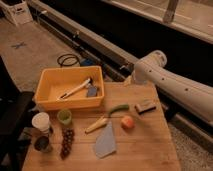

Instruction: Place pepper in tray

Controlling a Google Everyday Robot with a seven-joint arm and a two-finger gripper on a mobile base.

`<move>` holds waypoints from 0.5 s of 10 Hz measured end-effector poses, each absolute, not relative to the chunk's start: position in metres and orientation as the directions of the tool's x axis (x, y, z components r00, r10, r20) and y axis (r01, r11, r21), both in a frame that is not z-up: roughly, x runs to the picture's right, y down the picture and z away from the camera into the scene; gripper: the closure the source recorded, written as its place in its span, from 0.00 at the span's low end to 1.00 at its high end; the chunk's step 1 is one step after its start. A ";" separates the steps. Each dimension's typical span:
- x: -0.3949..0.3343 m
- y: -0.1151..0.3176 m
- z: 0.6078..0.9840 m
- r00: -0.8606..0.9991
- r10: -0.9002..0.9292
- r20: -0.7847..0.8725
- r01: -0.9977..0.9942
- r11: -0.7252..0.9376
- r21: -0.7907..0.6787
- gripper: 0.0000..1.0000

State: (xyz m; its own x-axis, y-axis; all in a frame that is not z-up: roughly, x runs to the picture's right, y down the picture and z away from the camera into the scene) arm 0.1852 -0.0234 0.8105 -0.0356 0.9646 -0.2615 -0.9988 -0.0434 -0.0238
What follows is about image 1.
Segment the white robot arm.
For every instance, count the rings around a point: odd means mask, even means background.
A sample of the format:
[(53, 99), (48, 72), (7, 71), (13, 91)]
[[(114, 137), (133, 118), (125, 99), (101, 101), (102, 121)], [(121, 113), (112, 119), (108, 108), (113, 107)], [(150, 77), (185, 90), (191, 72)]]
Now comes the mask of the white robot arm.
[(133, 64), (133, 71), (125, 82), (153, 82), (181, 107), (213, 127), (213, 87), (168, 71), (166, 64), (166, 55), (154, 50)]

